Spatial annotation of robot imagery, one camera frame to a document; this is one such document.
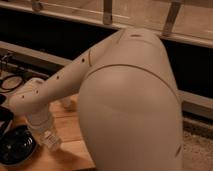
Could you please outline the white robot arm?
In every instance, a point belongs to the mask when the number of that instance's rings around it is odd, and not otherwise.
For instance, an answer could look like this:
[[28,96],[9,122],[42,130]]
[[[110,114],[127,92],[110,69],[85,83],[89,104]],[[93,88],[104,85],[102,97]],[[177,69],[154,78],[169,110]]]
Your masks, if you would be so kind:
[[9,106],[32,132],[43,133],[53,125],[49,104],[73,94],[98,171],[182,171],[181,99],[153,32],[117,31],[49,79],[29,80]]

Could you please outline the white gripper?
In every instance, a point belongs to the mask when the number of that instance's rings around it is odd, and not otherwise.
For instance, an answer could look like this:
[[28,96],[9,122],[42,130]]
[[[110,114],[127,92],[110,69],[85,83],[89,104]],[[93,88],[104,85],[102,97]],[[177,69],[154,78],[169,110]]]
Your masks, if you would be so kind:
[[44,133],[51,130],[54,119],[50,112],[30,114],[26,116],[27,124],[31,132]]

